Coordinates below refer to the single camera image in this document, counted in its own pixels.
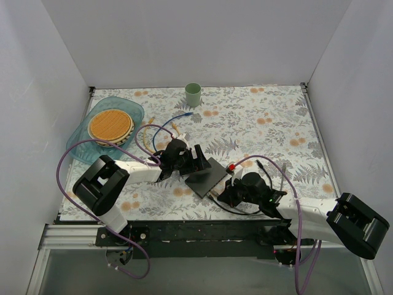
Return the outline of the black network switch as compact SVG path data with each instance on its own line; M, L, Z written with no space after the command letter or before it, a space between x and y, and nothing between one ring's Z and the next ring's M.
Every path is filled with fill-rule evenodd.
M185 184L201 199L228 176L226 168L218 161L210 157L208 162L211 168L193 173L185 180Z

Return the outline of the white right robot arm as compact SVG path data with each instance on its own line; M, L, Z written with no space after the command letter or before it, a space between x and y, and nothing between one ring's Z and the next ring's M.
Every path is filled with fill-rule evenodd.
M375 258L390 227L353 194L343 193L337 199L297 199L271 188L256 172L227 180L217 199L232 208L241 202L252 203L266 216L288 221L278 228L278 238L285 244L299 237L322 240L343 245L369 260Z

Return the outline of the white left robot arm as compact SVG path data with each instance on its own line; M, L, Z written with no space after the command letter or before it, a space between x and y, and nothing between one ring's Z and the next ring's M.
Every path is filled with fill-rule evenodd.
M102 155L76 181L72 192L105 226L109 238L118 246L130 241L127 220L116 205L123 188L128 184L158 183L169 178L173 171L181 176L211 168L200 145L190 148L186 140L175 138L166 149L153 154L146 161L120 161Z

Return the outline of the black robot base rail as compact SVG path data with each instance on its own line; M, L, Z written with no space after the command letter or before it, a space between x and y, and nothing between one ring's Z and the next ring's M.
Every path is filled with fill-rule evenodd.
M294 250L296 245L289 222L279 219L130 221L122 235L150 258L274 259L274 248Z

